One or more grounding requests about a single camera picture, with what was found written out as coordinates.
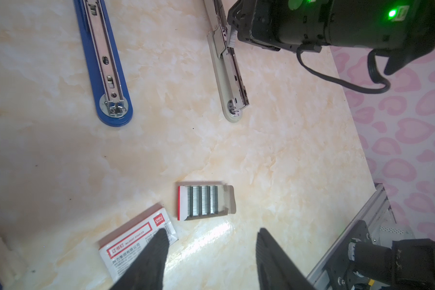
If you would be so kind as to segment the staple tray with staples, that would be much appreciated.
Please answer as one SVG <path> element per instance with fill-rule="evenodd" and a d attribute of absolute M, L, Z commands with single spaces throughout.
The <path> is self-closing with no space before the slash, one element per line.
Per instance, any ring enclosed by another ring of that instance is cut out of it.
<path fill-rule="evenodd" d="M 177 219 L 192 221 L 237 212 L 234 187 L 218 181 L 187 181 L 177 185 Z"/>

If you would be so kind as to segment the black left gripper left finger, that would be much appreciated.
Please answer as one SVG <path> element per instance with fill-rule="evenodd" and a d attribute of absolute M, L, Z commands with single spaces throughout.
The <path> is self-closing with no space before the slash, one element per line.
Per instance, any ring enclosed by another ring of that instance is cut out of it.
<path fill-rule="evenodd" d="M 167 231 L 158 230 L 111 290 L 161 290 L 169 251 Z"/>

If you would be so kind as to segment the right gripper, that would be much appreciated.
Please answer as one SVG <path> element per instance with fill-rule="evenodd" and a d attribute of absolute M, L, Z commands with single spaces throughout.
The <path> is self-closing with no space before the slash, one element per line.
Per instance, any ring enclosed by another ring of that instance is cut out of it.
<path fill-rule="evenodd" d="M 269 50 L 300 45 L 394 50 L 435 31 L 435 1 L 238 1 L 227 22 Z"/>

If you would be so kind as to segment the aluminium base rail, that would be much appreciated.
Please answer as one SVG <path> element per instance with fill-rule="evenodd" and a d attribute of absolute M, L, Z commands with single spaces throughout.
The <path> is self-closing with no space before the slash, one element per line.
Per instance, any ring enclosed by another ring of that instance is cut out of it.
<path fill-rule="evenodd" d="M 375 184 L 375 193 L 307 276 L 317 290 L 375 290 L 376 281 L 360 277 L 348 259 L 348 243 L 352 239 L 379 245 L 381 226 L 396 225 L 396 218 L 382 183 Z"/>

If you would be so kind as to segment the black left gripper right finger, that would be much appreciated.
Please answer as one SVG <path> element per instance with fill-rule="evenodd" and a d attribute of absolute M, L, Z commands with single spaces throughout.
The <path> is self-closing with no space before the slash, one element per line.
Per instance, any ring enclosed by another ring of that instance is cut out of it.
<path fill-rule="evenodd" d="M 266 228 L 257 234 L 256 264 L 261 290 L 314 290 Z"/>

